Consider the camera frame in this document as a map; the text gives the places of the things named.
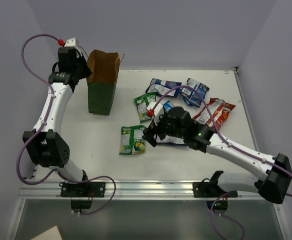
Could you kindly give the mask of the blue M&M's candy packet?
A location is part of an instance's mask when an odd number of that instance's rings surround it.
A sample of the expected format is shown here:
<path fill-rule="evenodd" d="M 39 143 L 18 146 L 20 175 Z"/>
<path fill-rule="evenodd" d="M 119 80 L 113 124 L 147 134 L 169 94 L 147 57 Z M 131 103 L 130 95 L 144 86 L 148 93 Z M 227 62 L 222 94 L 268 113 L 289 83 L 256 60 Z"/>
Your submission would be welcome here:
<path fill-rule="evenodd" d="M 164 104 L 163 104 L 163 109 L 164 109 L 164 112 L 168 112 L 169 110 L 171 110 L 172 108 L 174 108 L 174 104 L 168 100 L 166 101 Z"/>

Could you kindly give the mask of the dark blue cookie packet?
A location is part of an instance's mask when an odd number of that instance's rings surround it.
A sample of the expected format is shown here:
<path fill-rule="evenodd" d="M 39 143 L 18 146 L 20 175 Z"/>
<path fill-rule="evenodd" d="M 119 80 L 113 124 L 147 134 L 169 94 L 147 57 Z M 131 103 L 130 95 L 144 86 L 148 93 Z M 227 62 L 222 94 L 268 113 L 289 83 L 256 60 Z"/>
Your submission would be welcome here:
<path fill-rule="evenodd" d="M 164 139 L 160 139 L 158 136 L 156 137 L 156 142 L 158 145 L 172 145 L 172 146 L 186 146 L 184 144 L 183 139 L 173 137 L 173 136 L 165 136 Z"/>

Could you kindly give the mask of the green paper bag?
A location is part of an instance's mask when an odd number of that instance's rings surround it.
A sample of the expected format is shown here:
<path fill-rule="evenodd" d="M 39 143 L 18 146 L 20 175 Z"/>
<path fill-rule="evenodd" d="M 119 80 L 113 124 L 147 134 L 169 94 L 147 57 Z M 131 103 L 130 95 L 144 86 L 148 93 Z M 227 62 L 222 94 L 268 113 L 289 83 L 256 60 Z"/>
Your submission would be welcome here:
<path fill-rule="evenodd" d="M 86 78 L 88 112 L 108 116 L 114 101 L 120 65 L 124 54 L 93 50 L 87 60 L 92 75 Z"/>

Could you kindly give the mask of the dark blue pretzel packet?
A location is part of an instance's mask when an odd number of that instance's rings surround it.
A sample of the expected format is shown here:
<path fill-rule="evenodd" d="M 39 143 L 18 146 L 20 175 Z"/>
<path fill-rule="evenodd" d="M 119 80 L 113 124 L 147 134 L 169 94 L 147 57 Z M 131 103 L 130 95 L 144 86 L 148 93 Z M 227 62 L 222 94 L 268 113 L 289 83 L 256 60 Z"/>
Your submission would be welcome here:
<path fill-rule="evenodd" d="M 180 94 L 183 98 L 183 101 L 192 107 L 200 107 L 202 100 L 205 99 L 207 92 L 210 90 L 210 88 L 195 80 L 192 78 L 188 78 L 186 81 L 186 86 L 189 88 L 181 88 Z"/>

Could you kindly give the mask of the green snack packet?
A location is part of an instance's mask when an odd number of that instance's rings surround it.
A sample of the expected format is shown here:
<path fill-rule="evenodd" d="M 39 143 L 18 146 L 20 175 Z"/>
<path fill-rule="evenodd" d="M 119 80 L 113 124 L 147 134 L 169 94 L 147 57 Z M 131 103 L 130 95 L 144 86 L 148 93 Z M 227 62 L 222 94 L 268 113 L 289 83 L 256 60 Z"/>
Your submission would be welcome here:
<path fill-rule="evenodd" d="M 143 94 L 134 99 L 137 107 L 138 117 L 140 123 L 146 122 L 151 118 L 147 115 L 147 106 L 151 102 L 156 101 L 156 94 L 154 92 Z"/>
<path fill-rule="evenodd" d="M 137 155 L 145 153 L 145 140 L 143 139 L 144 125 L 122 126 L 120 138 L 120 155 Z"/>

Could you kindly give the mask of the dark blue snack packet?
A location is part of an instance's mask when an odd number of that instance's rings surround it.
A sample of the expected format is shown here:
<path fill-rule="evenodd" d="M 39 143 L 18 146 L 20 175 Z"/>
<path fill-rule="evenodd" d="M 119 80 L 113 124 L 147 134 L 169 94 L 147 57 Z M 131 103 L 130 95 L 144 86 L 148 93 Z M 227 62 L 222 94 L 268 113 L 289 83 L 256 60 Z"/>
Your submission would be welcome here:
<path fill-rule="evenodd" d="M 145 93 L 155 93 L 156 96 L 161 97 L 168 90 L 171 90 L 175 87 L 181 86 L 181 82 L 177 81 L 168 81 L 168 80 L 160 80 L 157 78 L 153 78 L 150 81 L 149 86 L 147 87 Z"/>

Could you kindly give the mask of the red snack packet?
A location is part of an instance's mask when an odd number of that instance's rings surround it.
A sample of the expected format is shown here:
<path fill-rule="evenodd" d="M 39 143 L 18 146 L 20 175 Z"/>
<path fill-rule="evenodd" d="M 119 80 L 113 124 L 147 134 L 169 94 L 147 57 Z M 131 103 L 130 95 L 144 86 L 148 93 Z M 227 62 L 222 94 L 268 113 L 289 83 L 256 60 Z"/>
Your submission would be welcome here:
<path fill-rule="evenodd" d="M 220 130 L 223 123 L 227 121 L 230 112 L 236 107 L 236 105 L 225 102 L 220 98 L 210 98 L 207 103 L 207 107 L 204 107 L 197 115 L 193 117 L 199 124 L 206 125 L 208 127 L 214 128 L 215 125 L 212 123 L 208 110 L 211 112 L 212 117 L 217 128 Z"/>

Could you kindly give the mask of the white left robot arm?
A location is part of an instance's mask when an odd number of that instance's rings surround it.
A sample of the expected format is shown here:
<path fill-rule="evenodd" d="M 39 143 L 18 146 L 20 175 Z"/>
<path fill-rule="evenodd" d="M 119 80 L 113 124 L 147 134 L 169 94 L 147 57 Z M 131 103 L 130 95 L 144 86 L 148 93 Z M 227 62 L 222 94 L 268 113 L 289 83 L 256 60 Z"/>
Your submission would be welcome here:
<path fill-rule="evenodd" d="M 73 182 L 73 192 L 81 197 L 88 194 L 90 184 L 85 181 L 85 171 L 70 160 L 69 145 L 60 132 L 66 106 L 76 85 L 90 75 L 78 47 L 60 47 L 58 62 L 48 77 L 48 94 L 41 115 L 33 129 L 22 136 L 32 163 L 55 170 L 62 178 Z"/>

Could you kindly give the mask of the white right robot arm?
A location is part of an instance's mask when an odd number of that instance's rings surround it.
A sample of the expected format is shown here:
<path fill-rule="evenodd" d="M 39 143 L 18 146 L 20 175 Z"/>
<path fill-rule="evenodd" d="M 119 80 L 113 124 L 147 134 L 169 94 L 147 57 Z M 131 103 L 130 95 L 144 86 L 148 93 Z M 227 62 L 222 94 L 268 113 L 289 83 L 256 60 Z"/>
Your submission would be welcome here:
<path fill-rule="evenodd" d="M 213 196 L 226 192 L 251 192 L 271 203 L 283 203 L 292 180 L 292 168 L 286 155 L 272 156 L 240 145 L 215 128 L 196 122 L 180 106 L 164 112 L 161 104 L 152 103 L 146 113 L 153 120 L 143 131 L 143 139 L 151 146 L 155 147 L 157 140 L 167 136 L 178 138 L 195 151 L 218 156 L 247 171 L 216 171 L 208 184 Z"/>

